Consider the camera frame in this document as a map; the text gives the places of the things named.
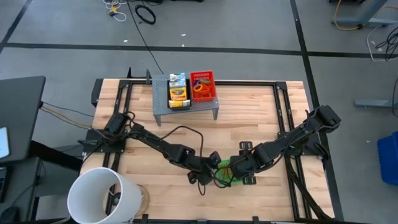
gray floor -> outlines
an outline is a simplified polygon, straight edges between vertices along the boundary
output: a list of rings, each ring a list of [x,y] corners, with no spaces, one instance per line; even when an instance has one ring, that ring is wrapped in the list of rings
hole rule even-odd
[[[358,15],[362,6],[342,6],[341,15]],[[16,18],[24,0],[0,0],[0,39]],[[327,0],[296,0],[308,51],[366,53],[370,29],[343,32],[330,24],[336,4]],[[398,5],[398,1],[388,4]],[[153,8],[154,26],[139,24],[147,43],[166,47],[231,47],[300,50],[289,0],[166,1]],[[121,12],[128,12],[122,6]],[[397,19],[388,9],[381,17]],[[381,42],[391,29],[377,30],[370,40]],[[139,45],[142,40],[130,17],[117,22],[106,15],[100,0],[34,0],[15,32],[12,43]],[[165,73],[215,71],[217,79],[303,80],[310,99],[301,56],[237,53],[154,52]],[[395,223],[398,187],[381,180],[376,142],[396,130],[398,119],[389,110],[359,109],[355,99],[390,99],[398,69],[396,61],[310,57],[321,104],[341,116],[341,127],[329,135],[331,156],[345,220]],[[43,100],[89,114],[96,78],[125,77],[128,67],[142,76],[158,69],[148,52],[121,50],[20,49],[6,47],[0,54],[0,79],[44,75]],[[67,113],[82,123],[91,118]],[[50,147],[74,145],[85,131],[39,113],[34,139]],[[79,149],[68,152],[79,155]],[[49,175],[41,195],[39,218],[64,217],[66,194],[76,173],[46,164]]]

gray metal shelf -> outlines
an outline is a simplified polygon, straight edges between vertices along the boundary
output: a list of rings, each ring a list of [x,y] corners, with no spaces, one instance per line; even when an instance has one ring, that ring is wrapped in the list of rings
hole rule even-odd
[[[169,80],[168,75],[154,75],[152,76],[152,108],[154,111],[154,117],[157,125],[162,124],[162,115],[177,114],[177,113],[189,113],[195,111],[212,110],[213,119],[217,120],[218,116],[218,99],[217,97],[213,101],[196,102],[191,101],[191,108],[189,110],[178,110],[173,111],[167,107],[167,81]]]

wooden table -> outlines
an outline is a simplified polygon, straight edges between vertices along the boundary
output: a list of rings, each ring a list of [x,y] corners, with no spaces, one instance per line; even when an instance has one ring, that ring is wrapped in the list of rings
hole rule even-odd
[[[110,119],[118,83],[118,79],[103,81],[94,128],[103,129]],[[305,110],[308,110],[305,90],[302,82],[287,82],[287,86],[294,123],[298,125],[306,118]],[[216,121],[211,111],[171,114],[164,117],[159,127],[152,114],[150,85],[133,86],[129,110],[135,112],[135,122],[159,136],[178,125],[200,131],[205,137],[203,156],[218,151],[222,159],[229,159],[232,155],[238,155],[240,141],[252,141],[256,145],[277,138],[279,125],[271,87],[217,86],[217,94],[220,111]],[[179,129],[167,141],[187,145],[196,149],[197,153],[200,146],[198,135],[185,129]],[[146,213],[150,219],[252,220],[253,216],[258,216],[262,221],[294,220],[283,160],[272,169],[256,174],[257,185],[219,189],[210,183],[206,195],[201,196],[197,185],[189,184],[188,170],[169,164],[162,154],[139,141],[128,139],[126,145],[118,172],[148,190],[150,204]],[[103,157],[102,153],[93,154],[84,163],[81,172],[101,167]],[[325,213],[333,217],[321,160],[316,156],[302,156],[302,164],[307,189]],[[296,191],[300,216],[304,217],[301,194]]]

blue bin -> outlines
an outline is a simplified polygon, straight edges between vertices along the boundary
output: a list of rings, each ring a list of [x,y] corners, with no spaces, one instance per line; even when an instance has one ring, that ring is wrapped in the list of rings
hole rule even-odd
[[[381,177],[385,183],[398,185],[398,131],[377,141]]]

red basket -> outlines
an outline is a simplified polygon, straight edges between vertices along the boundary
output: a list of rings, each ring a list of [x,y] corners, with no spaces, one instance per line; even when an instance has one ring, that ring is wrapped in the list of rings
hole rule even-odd
[[[193,90],[194,84],[196,80],[207,79],[211,81],[211,96],[209,97],[198,97]],[[216,85],[214,82],[213,71],[203,71],[203,72],[191,72],[191,94],[192,99],[195,101],[211,101],[214,100],[217,96],[216,93]]]

